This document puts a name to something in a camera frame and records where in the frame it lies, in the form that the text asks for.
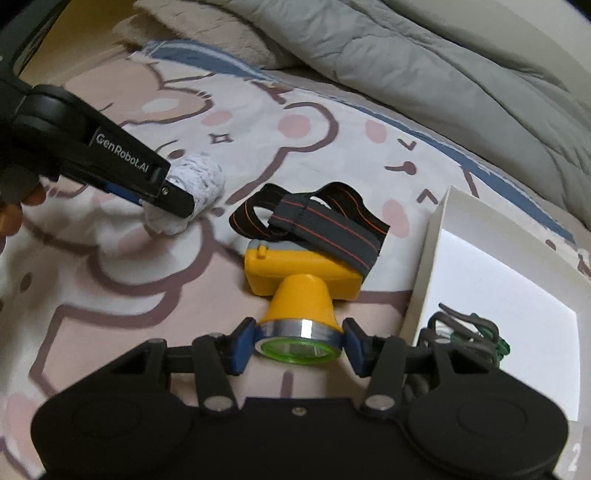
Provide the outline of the person's left hand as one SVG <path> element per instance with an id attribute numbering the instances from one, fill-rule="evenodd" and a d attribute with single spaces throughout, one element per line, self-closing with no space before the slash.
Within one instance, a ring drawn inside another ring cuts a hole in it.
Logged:
<path id="1" fill-rule="evenodd" d="M 39 177 L 20 167 L 1 171 L 1 237 L 18 233 L 23 222 L 23 206 L 38 206 L 46 199 Z"/>

